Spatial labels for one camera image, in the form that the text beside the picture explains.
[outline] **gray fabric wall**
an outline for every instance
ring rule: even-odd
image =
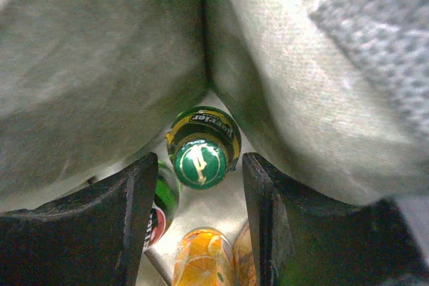
[[[0,0],[0,211],[137,151],[205,91],[200,0]]]
[[[257,151],[330,197],[427,186],[427,150],[310,19],[319,1],[208,0],[215,90]]]

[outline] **green bottle cap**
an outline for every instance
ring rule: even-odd
[[[184,144],[176,154],[174,170],[179,180],[194,189],[209,189],[225,176],[227,159],[222,149],[207,140]]]

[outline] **perrier bottle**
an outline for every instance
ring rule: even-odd
[[[180,183],[174,172],[158,161],[158,181],[155,198],[147,223],[143,252],[155,244],[171,226],[178,208]]]
[[[235,170],[241,151],[240,131],[219,109],[197,106],[180,113],[166,137],[174,171],[186,186],[208,189]]]

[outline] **red label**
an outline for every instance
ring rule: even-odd
[[[166,226],[166,214],[164,214],[164,211],[154,202],[150,211],[149,222],[147,223],[143,252],[149,249],[151,245],[155,244],[162,237],[166,231]]]

